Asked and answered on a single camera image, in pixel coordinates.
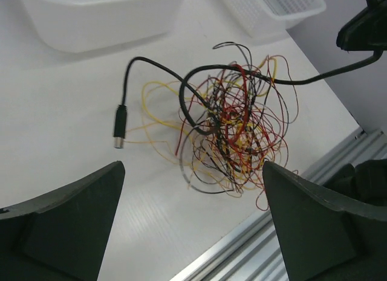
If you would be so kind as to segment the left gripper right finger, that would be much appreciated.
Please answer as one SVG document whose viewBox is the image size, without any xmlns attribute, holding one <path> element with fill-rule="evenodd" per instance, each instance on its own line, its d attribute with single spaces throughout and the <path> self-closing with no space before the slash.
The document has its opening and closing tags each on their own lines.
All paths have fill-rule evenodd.
<svg viewBox="0 0 387 281">
<path fill-rule="evenodd" d="M 268 204 L 290 280 L 385 280 L 386 205 L 341 193 L 351 164 L 325 184 L 264 164 Z"/>
</svg>

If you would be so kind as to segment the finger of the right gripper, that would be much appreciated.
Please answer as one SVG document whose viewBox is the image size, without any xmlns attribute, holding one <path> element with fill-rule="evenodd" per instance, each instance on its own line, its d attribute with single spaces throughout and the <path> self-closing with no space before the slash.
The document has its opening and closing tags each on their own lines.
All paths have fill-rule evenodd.
<svg viewBox="0 0 387 281">
<path fill-rule="evenodd" d="M 386 51 L 386 0 L 366 0 L 367 6 L 338 32 L 344 51 Z"/>
</svg>

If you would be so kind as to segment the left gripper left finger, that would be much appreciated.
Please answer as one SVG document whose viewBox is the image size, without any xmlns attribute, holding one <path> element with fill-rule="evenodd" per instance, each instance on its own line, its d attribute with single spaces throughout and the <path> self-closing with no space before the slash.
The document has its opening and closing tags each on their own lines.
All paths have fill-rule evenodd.
<svg viewBox="0 0 387 281">
<path fill-rule="evenodd" d="M 125 178 L 115 161 L 1 209 L 1 280 L 97 280 Z"/>
</svg>

